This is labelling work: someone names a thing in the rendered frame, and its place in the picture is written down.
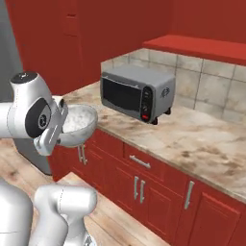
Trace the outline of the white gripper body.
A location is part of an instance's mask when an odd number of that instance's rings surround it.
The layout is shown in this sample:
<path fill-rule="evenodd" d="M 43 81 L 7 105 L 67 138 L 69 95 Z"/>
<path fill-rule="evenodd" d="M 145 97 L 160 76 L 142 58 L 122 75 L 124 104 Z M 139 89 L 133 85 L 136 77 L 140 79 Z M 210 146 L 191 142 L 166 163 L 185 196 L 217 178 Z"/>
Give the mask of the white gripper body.
<path fill-rule="evenodd" d="M 46 106 L 38 118 L 42 134 L 34 139 L 35 147 L 42 156 L 50 156 L 62 132 L 62 126 L 68 115 L 64 101 L 53 101 Z"/>

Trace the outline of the red cabinet door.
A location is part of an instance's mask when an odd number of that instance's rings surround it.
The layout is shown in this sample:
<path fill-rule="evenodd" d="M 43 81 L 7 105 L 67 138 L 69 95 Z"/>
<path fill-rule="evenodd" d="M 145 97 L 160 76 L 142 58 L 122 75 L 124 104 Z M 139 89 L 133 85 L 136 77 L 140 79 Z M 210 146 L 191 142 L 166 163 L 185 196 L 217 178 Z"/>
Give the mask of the red cabinet door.
<path fill-rule="evenodd" d="M 148 229 L 172 244 L 178 228 L 184 198 L 165 186 L 154 184 L 147 179 L 141 180 L 144 180 L 146 184 L 144 186 L 144 201 L 142 204 L 139 201 L 140 218 Z"/>
<path fill-rule="evenodd" d="M 79 162 L 77 148 L 66 148 L 56 146 L 52 155 L 48 157 L 48 162 L 55 182 L 73 172 L 81 178 L 85 177 L 82 164 Z"/>
<path fill-rule="evenodd" d="M 98 148 L 86 149 L 86 178 L 98 191 L 128 213 L 135 208 L 134 175 L 124 164 Z"/>
<path fill-rule="evenodd" d="M 245 205 L 206 184 L 194 183 L 175 246 L 229 246 Z"/>

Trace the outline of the white speckled bowl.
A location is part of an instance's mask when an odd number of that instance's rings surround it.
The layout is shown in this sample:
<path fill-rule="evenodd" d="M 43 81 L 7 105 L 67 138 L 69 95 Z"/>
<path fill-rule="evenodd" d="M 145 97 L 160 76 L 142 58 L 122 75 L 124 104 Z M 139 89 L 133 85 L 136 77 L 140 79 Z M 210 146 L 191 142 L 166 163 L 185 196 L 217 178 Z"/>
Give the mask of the white speckled bowl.
<path fill-rule="evenodd" d="M 68 115 L 62 126 L 58 144 L 76 147 L 85 143 L 94 133 L 98 122 L 97 110 L 85 104 L 68 106 Z"/>

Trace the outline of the red tall cabinet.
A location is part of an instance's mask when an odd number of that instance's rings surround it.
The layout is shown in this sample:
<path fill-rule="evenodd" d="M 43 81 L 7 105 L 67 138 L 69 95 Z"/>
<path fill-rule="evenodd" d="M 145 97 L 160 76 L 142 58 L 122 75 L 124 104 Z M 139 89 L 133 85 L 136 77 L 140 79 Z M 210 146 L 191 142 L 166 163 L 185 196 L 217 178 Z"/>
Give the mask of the red tall cabinet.
<path fill-rule="evenodd" d="M 65 94 L 100 79 L 101 63 L 168 33 L 172 0 L 5 0 L 25 70 Z"/>

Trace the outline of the red narrow drawer front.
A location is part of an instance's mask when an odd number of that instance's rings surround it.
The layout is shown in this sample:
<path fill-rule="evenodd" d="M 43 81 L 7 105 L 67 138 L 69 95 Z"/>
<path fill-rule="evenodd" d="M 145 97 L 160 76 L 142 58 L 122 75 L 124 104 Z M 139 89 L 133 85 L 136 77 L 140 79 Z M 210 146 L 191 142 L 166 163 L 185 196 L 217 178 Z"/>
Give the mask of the red narrow drawer front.
<path fill-rule="evenodd" d="M 116 158 L 123 157 L 123 142 L 99 129 L 95 130 L 91 138 L 86 143 L 88 146 L 98 147 L 102 151 Z"/>

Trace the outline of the grey toaster oven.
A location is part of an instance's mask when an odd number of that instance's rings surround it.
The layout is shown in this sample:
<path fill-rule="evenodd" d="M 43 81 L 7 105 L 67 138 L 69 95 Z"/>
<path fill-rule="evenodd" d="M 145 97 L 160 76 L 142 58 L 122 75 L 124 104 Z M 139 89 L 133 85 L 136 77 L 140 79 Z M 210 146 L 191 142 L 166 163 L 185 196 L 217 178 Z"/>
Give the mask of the grey toaster oven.
<path fill-rule="evenodd" d="M 104 106 L 146 124 L 171 114 L 176 79 L 173 73 L 125 64 L 104 71 L 100 78 Z"/>

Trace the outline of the grey fridge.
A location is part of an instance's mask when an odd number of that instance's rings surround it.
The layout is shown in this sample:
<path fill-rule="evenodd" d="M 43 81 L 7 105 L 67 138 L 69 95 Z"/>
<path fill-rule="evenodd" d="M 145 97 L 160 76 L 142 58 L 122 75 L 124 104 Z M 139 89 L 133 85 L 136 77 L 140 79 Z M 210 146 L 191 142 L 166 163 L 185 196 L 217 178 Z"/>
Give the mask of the grey fridge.
<path fill-rule="evenodd" d="M 22 70 L 7 6 L 5 0 L 0 0 L 0 103 L 13 101 L 10 78 Z M 13 142 L 19 154 L 45 175 L 52 175 L 47 158 L 38 154 L 31 139 L 15 139 Z"/>

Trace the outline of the red wall cabinet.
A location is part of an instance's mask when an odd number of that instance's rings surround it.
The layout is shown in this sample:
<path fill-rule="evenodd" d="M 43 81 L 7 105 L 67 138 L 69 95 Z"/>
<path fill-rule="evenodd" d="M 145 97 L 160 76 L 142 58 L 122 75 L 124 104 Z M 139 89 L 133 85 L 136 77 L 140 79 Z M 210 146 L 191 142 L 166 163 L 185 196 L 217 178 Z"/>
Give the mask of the red wall cabinet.
<path fill-rule="evenodd" d="M 144 48 L 246 66 L 246 44 L 166 35 L 144 41 Z"/>

